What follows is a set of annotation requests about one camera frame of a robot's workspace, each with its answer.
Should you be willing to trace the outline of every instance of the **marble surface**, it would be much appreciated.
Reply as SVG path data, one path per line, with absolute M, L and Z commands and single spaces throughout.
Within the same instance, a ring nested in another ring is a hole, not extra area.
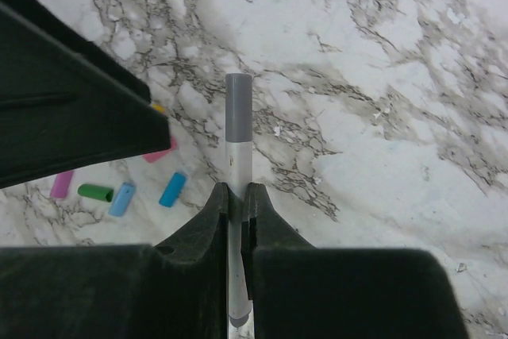
M 508 0 L 40 1 L 151 87 L 180 150 L 81 168 L 64 201 L 52 177 L 0 191 L 0 244 L 175 232 L 224 179 L 223 79 L 248 72 L 254 175 L 277 210 L 319 247 L 429 250 L 471 337 L 508 338 Z M 190 179 L 165 209 L 177 170 Z M 124 180 L 123 218 L 75 196 Z

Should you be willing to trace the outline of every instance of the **green cylinder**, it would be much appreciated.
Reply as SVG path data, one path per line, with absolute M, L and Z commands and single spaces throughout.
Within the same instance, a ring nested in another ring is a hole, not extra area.
M 102 202 L 111 202 L 113 193 L 113 188 L 95 186 L 94 184 L 83 184 L 78 188 L 78 194 L 84 198 L 94 198 Z

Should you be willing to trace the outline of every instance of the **gray marker cap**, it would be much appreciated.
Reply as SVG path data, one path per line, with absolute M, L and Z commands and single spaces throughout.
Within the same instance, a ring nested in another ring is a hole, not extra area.
M 225 141 L 252 141 L 251 75 L 225 75 Z

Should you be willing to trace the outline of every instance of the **blue block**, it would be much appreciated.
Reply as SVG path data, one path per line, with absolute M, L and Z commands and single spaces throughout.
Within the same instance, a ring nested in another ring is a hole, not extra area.
M 136 187 L 133 184 L 123 183 L 113 200 L 113 204 L 111 204 L 109 214 L 117 218 L 123 216 L 134 196 L 134 192 L 136 192 Z
M 182 190 L 186 181 L 187 178 L 185 177 L 184 174 L 180 172 L 175 172 L 175 174 L 167 184 L 164 193 L 160 197 L 159 204 L 161 206 L 172 207 L 173 204 L 175 204 L 176 199 L 180 195 L 180 191 Z

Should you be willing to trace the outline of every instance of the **white marker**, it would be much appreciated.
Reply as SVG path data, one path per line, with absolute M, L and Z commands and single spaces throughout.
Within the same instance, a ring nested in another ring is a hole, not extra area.
M 244 197 L 252 182 L 252 77 L 225 77 L 225 150 L 228 186 L 232 191 L 228 230 L 229 321 L 243 326 L 252 310 L 241 259 L 241 223 Z

